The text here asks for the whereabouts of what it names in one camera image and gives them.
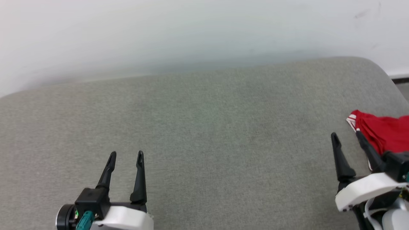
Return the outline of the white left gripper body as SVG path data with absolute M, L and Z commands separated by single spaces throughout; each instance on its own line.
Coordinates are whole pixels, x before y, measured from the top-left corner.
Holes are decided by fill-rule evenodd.
M 147 211 L 146 201 L 102 202 L 103 218 L 96 219 L 91 230 L 154 230 L 154 220 Z

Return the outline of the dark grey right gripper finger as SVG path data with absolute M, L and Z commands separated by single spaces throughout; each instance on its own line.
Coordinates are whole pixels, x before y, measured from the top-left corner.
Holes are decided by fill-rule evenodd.
M 355 178 L 356 172 L 349 166 L 349 163 L 342 151 L 342 144 L 335 132 L 331 133 L 331 142 L 337 180 L 339 182 L 347 182 L 348 180 Z
M 367 156 L 370 171 L 372 173 L 383 173 L 385 170 L 385 162 L 380 155 L 360 130 L 356 130 L 356 137 L 359 141 L 360 147 Z

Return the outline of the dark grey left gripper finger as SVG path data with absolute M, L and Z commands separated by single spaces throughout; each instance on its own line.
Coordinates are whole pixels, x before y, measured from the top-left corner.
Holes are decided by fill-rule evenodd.
M 135 205 L 145 205 L 147 202 L 146 177 L 144 166 L 144 154 L 139 150 L 137 155 L 137 174 L 133 192 L 130 195 L 130 202 Z
M 117 157 L 117 152 L 113 151 L 110 154 L 110 157 L 107 160 L 107 163 L 104 167 L 104 170 L 102 172 L 102 175 L 98 181 L 97 186 L 95 187 L 95 189 L 110 189 L 110 185 L 111 185 L 111 176 L 112 176 L 112 172 L 114 171 L 115 168 L 115 164 L 116 164 L 116 157 Z

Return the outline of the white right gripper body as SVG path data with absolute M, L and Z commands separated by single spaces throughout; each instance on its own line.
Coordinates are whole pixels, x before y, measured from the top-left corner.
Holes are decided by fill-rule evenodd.
M 409 230 L 409 183 L 385 173 L 358 179 L 335 198 L 340 212 L 352 211 L 359 230 Z

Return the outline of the red basketball jersey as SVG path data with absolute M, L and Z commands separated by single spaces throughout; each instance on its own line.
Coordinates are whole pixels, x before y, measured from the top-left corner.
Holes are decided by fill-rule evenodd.
M 354 131 L 361 131 L 380 156 L 387 151 L 409 152 L 409 115 L 377 117 L 354 110 L 346 122 Z

